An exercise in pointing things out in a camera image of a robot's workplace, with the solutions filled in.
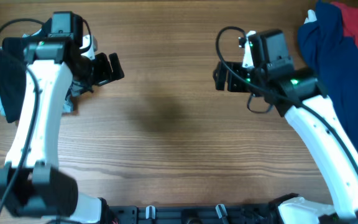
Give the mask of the black t-shirt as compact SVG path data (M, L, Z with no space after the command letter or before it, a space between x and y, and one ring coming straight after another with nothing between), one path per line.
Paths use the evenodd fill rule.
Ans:
M20 118L25 96L26 75L24 49L34 39L46 37L50 24L44 24L33 37L6 37L0 51L0 98L6 121L13 123Z

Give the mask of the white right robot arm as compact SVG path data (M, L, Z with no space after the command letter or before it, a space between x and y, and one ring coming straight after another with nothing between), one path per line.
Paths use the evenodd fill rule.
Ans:
M332 204L285 196L270 205L280 223L358 223L358 153L343 130L321 82L309 68L263 69L219 62L217 90L261 96L301 137L329 189Z

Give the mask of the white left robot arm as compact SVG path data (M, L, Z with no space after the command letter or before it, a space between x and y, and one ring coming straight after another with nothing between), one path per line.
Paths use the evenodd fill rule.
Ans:
M63 105L72 84L90 90L120 79L115 55L98 61L91 35L77 44L68 38L33 40L19 66L26 88L19 125L4 167L0 168L0 209L13 217L48 218L53 223L117 223L103 198L78 190L59 169L58 135Z

